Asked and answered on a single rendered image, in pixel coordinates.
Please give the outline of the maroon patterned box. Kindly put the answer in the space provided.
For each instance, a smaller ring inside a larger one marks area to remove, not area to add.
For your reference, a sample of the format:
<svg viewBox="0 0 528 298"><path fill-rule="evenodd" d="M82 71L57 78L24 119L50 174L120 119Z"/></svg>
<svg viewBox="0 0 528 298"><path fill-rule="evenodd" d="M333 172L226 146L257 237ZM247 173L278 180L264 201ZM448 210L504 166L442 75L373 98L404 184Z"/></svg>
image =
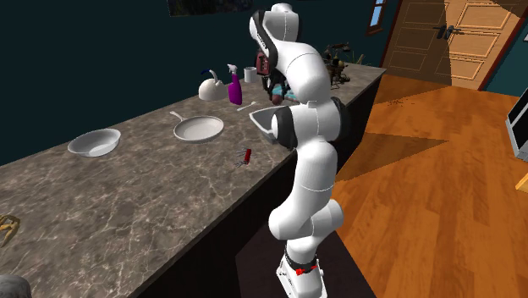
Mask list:
<svg viewBox="0 0 528 298"><path fill-rule="evenodd" d="M259 51L256 54L255 67L258 75L269 75L269 62L264 52Z"/></svg>

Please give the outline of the teal object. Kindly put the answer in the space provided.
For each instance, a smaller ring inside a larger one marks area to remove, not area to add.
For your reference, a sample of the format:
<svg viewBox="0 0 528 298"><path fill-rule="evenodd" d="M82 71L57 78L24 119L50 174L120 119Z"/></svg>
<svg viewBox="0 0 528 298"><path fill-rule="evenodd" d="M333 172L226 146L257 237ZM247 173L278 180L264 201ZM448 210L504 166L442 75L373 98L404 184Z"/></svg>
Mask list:
<svg viewBox="0 0 528 298"><path fill-rule="evenodd" d="M289 84L287 82L284 83L284 85L277 84L272 90L272 94L274 96L282 97L284 100L291 101L291 102L298 102L295 94L291 90Z"/></svg>

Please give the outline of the purple spray bottle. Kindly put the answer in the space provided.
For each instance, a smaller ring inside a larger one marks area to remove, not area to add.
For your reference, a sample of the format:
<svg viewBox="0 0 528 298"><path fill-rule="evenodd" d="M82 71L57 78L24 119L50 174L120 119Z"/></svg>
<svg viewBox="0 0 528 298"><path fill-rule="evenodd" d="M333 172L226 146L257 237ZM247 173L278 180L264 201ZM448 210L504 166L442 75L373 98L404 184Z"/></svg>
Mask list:
<svg viewBox="0 0 528 298"><path fill-rule="evenodd" d="M228 85L228 98L232 104L241 105L242 104L242 90L239 82L239 77L237 75L237 66L234 64L228 63L229 73L232 76L232 83Z"/></svg>

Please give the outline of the grey rectangular tray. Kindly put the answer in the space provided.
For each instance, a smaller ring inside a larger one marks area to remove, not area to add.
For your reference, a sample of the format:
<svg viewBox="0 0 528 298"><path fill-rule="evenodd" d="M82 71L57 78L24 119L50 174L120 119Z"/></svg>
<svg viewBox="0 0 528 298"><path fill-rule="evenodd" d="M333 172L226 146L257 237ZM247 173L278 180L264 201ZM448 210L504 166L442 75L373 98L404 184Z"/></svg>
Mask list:
<svg viewBox="0 0 528 298"><path fill-rule="evenodd" d="M280 138L282 116L285 112L286 106L275 106L252 112L249 117L270 143L286 147L287 141Z"/></svg>

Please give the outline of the white kettle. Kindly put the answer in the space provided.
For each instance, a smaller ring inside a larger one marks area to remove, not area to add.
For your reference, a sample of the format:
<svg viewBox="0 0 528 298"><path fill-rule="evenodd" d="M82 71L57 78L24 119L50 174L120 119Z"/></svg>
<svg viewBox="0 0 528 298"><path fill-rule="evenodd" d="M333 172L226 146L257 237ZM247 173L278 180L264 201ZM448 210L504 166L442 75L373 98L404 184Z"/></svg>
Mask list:
<svg viewBox="0 0 528 298"><path fill-rule="evenodd" d="M204 80L198 89L198 97L207 102L220 101L228 96L227 87L218 79L216 73L211 69L206 69L201 74L210 73L212 77Z"/></svg>

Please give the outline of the dark metal figure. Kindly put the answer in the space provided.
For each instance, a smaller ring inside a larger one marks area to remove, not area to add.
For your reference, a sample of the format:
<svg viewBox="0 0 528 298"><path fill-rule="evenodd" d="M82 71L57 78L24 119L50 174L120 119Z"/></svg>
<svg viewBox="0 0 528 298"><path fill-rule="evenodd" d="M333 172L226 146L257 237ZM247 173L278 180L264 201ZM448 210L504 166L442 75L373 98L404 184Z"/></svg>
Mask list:
<svg viewBox="0 0 528 298"><path fill-rule="evenodd" d="M341 52L350 51L349 43L346 42L327 45L323 52L322 60L326 65L333 89L338 89L344 83L350 82L350 77L348 77L347 74L344 74L344 70L348 67L348 64L338 56Z"/></svg>

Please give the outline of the red pocket knife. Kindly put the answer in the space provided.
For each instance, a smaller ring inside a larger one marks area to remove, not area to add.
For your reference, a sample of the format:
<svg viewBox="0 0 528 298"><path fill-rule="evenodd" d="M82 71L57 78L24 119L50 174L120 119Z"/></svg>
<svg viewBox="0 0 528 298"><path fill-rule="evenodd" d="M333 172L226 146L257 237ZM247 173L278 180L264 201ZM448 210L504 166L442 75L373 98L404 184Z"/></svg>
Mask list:
<svg viewBox="0 0 528 298"><path fill-rule="evenodd" d="M237 161L234 165L240 167L242 165L248 165L250 163L250 157L252 150L250 148L244 148L236 152L236 157L241 157L241 160Z"/></svg>

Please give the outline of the white frying pan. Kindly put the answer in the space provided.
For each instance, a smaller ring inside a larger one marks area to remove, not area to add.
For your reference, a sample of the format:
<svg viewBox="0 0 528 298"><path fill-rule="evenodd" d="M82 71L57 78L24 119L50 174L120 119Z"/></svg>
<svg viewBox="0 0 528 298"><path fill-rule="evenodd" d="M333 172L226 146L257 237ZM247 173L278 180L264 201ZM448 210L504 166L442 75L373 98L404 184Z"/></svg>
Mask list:
<svg viewBox="0 0 528 298"><path fill-rule="evenodd" d="M224 129L224 122L217 117L202 115L184 118L174 111L170 113L180 119L173 128L173 134L185 143L203 144L212 141L221 135Z"/></svg>

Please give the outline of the dark robot stand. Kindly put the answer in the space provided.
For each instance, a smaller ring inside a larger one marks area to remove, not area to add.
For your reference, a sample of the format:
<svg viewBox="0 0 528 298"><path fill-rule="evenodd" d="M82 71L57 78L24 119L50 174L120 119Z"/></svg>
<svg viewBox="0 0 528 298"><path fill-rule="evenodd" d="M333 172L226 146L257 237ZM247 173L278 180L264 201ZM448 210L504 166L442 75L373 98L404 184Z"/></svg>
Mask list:
<svg viewBox="0 0 528 298"><path fill-rule="evenodd" d="M236 256L241 298L288 298L276 269L284 243L263 225ZM328 298L377 298L338 234L318 246Z"/></svg>

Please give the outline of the white bowl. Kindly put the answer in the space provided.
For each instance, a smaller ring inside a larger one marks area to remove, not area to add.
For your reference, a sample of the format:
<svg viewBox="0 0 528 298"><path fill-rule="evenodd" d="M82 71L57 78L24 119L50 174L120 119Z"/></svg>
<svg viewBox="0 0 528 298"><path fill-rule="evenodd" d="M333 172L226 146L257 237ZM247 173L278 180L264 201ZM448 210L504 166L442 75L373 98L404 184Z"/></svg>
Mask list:
<svg viewBox="0 0 528 298"><path fill-rule="evenodd" d="M68 150L82 157L100 157L115 149L121 133L116 129L93 130L73 139Z"/></svg>

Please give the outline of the wooden panel door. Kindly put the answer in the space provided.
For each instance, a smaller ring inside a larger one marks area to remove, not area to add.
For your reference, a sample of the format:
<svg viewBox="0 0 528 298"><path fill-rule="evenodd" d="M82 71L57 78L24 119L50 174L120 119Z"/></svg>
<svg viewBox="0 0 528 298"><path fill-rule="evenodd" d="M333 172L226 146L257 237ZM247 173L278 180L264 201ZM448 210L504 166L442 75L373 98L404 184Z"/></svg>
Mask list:
<svg viewBox="0 0 528 298"><path fill-rule="evenodd" d="M401 0L382 67L481 90L527 9L528 0Z"/></svg>

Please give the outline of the black and white appliance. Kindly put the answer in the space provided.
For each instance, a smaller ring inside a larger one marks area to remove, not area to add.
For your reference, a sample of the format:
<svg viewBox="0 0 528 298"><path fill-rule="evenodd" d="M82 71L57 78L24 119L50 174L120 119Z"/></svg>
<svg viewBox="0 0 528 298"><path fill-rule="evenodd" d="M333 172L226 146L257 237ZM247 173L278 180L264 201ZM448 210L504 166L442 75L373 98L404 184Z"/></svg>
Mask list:
<svg viewBox="0 0 528 298"><path fill-rule="evenodd" d="M528 87L505 120L514 155L528 162Z"/></svg>

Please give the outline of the yellow-brown claw-shaped object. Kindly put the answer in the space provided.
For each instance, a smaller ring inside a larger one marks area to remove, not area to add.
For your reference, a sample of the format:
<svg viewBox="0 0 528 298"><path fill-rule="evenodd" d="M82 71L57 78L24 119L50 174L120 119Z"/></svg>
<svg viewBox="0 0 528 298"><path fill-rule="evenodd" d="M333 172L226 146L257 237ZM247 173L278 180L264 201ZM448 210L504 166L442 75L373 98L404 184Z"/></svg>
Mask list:
<svg viewBox="0 0 528 298"><path fill-rule="evenodd" d="M9 214L0 215L0 232L5 231L6 235L0 247L5 247L19 230L20 219Z"/></svg>

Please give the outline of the grey rounded object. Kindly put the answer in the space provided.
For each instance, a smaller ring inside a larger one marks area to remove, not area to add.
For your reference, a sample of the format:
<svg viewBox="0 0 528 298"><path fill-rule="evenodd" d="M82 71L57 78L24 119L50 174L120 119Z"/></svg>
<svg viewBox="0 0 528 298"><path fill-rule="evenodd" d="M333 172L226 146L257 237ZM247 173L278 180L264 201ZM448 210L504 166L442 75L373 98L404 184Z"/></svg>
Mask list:
<svg viewBox="0 0 528 298"><path fill-rule="evenodd" d="M0 275L0 298L32 298L30 283L18 275Z"/></svg>

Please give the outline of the window with brown frame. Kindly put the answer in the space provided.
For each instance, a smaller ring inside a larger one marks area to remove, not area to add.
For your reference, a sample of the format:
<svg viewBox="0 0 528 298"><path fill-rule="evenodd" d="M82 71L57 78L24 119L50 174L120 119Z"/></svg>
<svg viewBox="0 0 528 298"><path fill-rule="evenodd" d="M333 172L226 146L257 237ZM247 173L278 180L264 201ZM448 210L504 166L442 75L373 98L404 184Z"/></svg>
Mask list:
<svg viewBox="0 0 528 298"><path fill-rule="evenodd" d="M371 36L382 31L382 19L387 7L387 0L373 0L371 17L366 29L366 35Z"/></svg>

